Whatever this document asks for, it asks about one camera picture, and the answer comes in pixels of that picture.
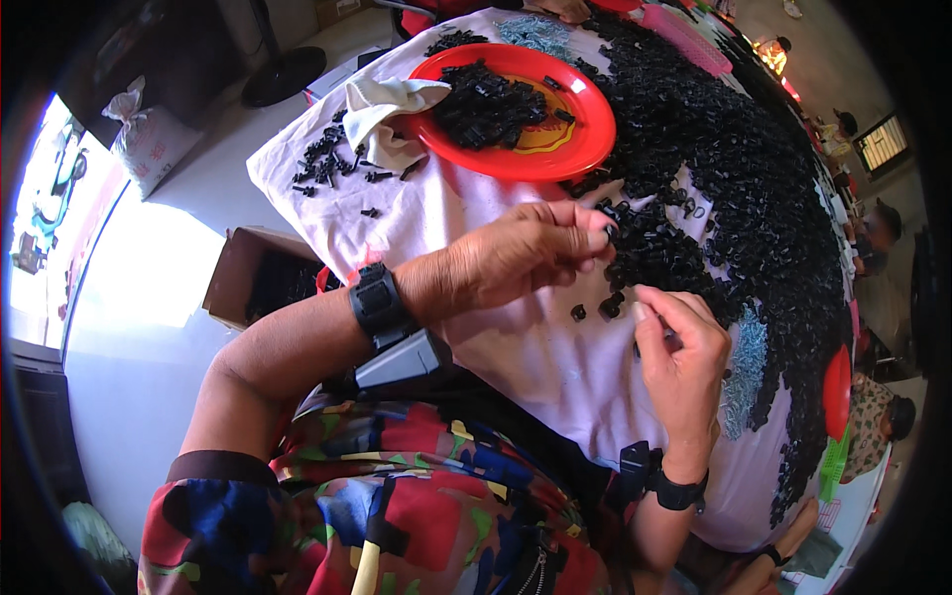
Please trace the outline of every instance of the red plastic basket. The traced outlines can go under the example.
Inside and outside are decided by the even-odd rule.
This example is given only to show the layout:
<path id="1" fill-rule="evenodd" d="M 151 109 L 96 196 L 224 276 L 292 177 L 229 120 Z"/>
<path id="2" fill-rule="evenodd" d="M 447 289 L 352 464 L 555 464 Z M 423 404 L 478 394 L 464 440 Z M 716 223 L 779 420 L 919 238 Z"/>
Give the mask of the red plastic basket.
<path id="1" fill-rule="evenodd" d="M 678 16 L 657 4 L 645 4 L 642 27 L 651 29 L 671 42 L 691 64 L 706 70 L 711 76 L 730 72 L 734 65 L 717 48 L 704 39 Z"/>

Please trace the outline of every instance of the red cloth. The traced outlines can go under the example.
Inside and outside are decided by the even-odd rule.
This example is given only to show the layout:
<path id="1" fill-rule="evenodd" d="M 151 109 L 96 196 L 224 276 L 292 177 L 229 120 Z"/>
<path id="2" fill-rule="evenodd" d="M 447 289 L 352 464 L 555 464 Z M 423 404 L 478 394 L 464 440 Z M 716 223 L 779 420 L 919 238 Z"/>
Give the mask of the red cloth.
<path id="1" fill-rule="evenodd" d="M 489 4 L 485 1 L 481 2 L 480 0 L 413 0 L 413 6 L 429 10 L 430 12 L 436 12 L 441 21 L 446 21 L 456 18 L 457 16 L 470 14 L 479 9 L 484 9 L 489 6 Z M 422 14 L 404 10 L 404 18 L 401 24 L 410 35 L 416 35 L 420 31 L 432 27 L 433 21 Z"/>

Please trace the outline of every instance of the yellow logo on plate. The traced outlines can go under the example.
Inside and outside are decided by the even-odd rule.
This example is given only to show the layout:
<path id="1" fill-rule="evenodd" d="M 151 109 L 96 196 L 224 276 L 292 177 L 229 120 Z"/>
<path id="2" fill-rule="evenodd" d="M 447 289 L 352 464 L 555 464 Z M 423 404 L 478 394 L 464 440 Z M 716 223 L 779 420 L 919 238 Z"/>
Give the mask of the yellow logo on plate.
<path id="1" fill-rule="evenodd" d="M 556 109 L 564 109 L 572 113 L 568 104 L 561 97 L 552 92 L 551 89 L 539 85 L 522 76 L 514 74 L 506 78 L 513 81 L 522 81 L 529 83 L 536 90 L 540 90 L 545 95 L 545 102 L 548 104 L 549 116 L 540 124 L 527 126 L 523 129 L 523 135 L 519 137 L 519 144 L 513 150 L 521 155 L 530 155 L 532 153 L 549 153 L 572 139 L 572 131 L 575 130 L 575 123 L 569 124 L 552 115 Z"/>

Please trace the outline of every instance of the person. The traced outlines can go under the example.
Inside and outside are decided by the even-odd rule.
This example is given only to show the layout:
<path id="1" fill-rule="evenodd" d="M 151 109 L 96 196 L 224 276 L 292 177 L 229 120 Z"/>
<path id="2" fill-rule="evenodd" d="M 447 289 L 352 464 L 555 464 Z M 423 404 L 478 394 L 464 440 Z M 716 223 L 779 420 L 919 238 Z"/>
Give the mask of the person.
<path id="1" fill-rule="evenodd" d="M 569 201 L 520 205 L 396 267 L 393 286 L 432 327 L 572 285 L 613 257 L 607 225 Z M 668 437 L 664 477 L 702 486 L 730 337 L 696 295 L 636 294 L 645 386 Z M 565 439 L 544 426 L 549 438 L 520 436 L 541 425 L 527 413 L 507 424 L 484 411 L 498 403 L 471 391 L 430 401 L 325 394 L 280 426 L 313 387 L 371 355 L 346 288 L 279 309 L 221 349 L 149 506 L 140 593 L 661 591 L 695 506 L 665 507 L 648 491 L 627 525 L 588 523 L 597 517 L 583 516 L 565 480 L 577 466 L 561 455 L 542 461 Z M 585 481 L 574 486 L 585 491 Z M 591 536 L 612 530 L 623 545 L 603 557 Z"/>
<path id="2" fill-rule="evenodd" d="M 902 217 L 877 198 L 871 213 L 843 224 L 843 233 L 855 252 L 853 265 L 857 276 L 878 275 L 889 262 L 889 250 L 902 238 Z"/>
<path id="3" fill-rule="evenodd" d="M 764 547 L 744 566 L 736 577 L 728 579 L 720 595 L 772 595 L 779 593 L 782 562 L 797 553 L 820 518 L 820 504 L 810 498 L 797 513 L 786 533 L 774 545 Z"/>
<path id="4" fill-rule="evenodd" d="M 849 452 L 841 484 L 876 468 L 886 445 L 909 435 L 916 421 L 912 399 L 893 394 L 861 372 L 853 374 L 849 395 Z"/>
<path id="5" fill-rule="evenodd" d="M 715 0 L 713 9 L 720 14 L 725 21 L 734 24 L 737 18 L 737 3 L 734 0 Z"/>
<path id="6" fill-rule="evenodd" d="M 767 67 L 780 76 L 786 67 L 786 55 L 793 50 L 793 44 L 786 37 L 779 36 L 762 43 L 754 42 L 753 48 Z"/>
<path id="7" fill-rule="evenodd" d="M 852 113 L 833 109 L 833 114 L 837 117 L 834 124 L 824 124 L 819 118 L 810 120 L 811 128 L 820 138 L 823 156 L 830 171 L 839 169 L 844 156 L 853 150 L 852 137 L 859 132 Z"/>
<path id="8" fill-rule="evenodd" d="M 588 20 L 591 16 L 591 10 L 584 0 L 526 0 L 526 3 L 537 9 L 546 10 L 559 16 L 559 20 L 569 25 L 578 25 Z M 491 2 L 480 2 L 474 0 L 412 0 L 410 2 L 415 7 L 427 9 L 435 12 L 439 20 L 444 21 L 457 16 L 463 16 L 487 6 L 498 6 L 502 9 L 519 10 L 523 7 L 520 2 L 512 5 L 508 0 L 493 0 Z M 433 26 L 433 21 L 422 14 L 404 10 L 400 24 L 410 34 L 416 35 L 422 30 Z"/>

